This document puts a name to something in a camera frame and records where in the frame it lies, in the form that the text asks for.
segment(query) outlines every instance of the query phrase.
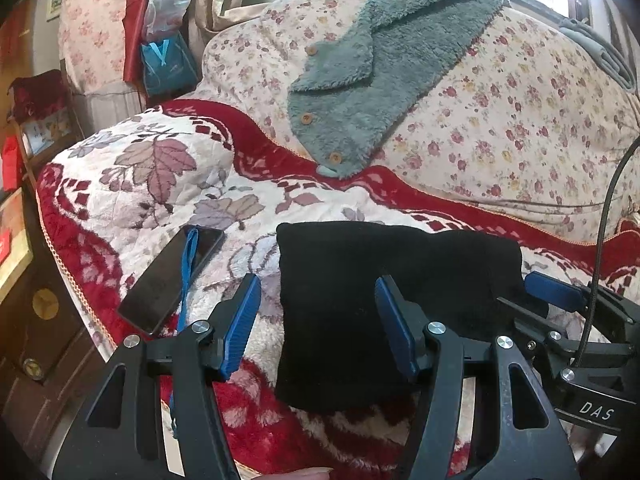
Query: clear plastic bag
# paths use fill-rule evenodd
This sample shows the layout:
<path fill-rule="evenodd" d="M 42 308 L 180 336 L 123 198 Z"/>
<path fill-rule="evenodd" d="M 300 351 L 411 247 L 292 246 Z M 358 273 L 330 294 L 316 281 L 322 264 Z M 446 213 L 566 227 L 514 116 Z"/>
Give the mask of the clear plastic bag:
<path fill-rule="evenodd" d="M 142 24 L 142 41 L 151 43 L 175 34 L 191 0 L 149 0 Z"/>

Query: folded garment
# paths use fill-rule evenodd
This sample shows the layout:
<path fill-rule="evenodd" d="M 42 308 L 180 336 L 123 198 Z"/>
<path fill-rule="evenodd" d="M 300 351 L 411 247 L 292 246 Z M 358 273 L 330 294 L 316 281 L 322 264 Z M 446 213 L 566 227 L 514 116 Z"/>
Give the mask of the folded garment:
<path fill-rule="evenodd" d="M 362 170 L 391 126 L 463 56 L 504 0 L 367 0 L 338 41 L 307 49 L 289 89 L 291 129 L 320 164 Z"/>
<path fill-rule="evenodd" d="M 578 20 L 562 20 L 560 32 L 579 44 L 596 64 L 625 90 L 636 90 L 636 76 L 619 51 L 593 28 Z"/>
<path fill-rule="evenodd" d="M 524 290 L 517 242 L 474 231 L 428 234 L 369 222 L 281 224 L 284 345 L 275 393 L 290 406 L 330 413 L 412 389 L 396 369 L 374 302 L 389 274 L 404 297 L 458 335 L 511 334 L 502 296 L 546 317 Z"/>

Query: wooden cabinet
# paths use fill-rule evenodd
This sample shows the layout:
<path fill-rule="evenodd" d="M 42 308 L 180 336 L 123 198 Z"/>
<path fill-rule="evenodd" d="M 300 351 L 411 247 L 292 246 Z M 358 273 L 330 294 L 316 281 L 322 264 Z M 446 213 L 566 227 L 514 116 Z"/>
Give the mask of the wooden cabinet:
<path fill-rule="evenodd" d="M 70 400 L 104 366 L 47 247 L 33 197 L 22 193 L 33 259 L 0 303 L 0 414 L 38 463 Z"/>

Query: black folded cloth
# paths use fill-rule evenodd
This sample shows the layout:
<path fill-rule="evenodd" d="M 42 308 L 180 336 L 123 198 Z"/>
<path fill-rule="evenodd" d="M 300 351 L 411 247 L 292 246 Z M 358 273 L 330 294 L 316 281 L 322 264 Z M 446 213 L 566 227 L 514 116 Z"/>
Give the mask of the black folded cloth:
<path fill-rule="evenodd" d="M 524 290 L 518 243 L 474 231 L 428 234 L 370 222 L 280 224 L 284 346 L 276 397 L 314 413 L 369 406 L 412 386 L 396 369 L 374 302 L 389 274 L 405 299 L 462 337 L 510 334 L 502 296 L 546 317 Z"/>

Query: black smartphone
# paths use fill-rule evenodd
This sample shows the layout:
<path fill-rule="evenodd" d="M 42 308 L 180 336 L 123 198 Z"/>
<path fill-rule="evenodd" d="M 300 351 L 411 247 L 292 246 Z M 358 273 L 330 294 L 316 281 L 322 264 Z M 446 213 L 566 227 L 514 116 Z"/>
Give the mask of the black smartphone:
<path fill-rule="evenodd" d="M 180 303 L 180 265 L 187 234 L 191 229 L 198 230 L 198 246 L 191 266 L 193 283 L 220 246 L 225 237 L 223 231 L 195 225 L 183 226 L 142 273 L 118 307 L 121 318 L 149 336 L 158 334 L 169 314 Z"/>

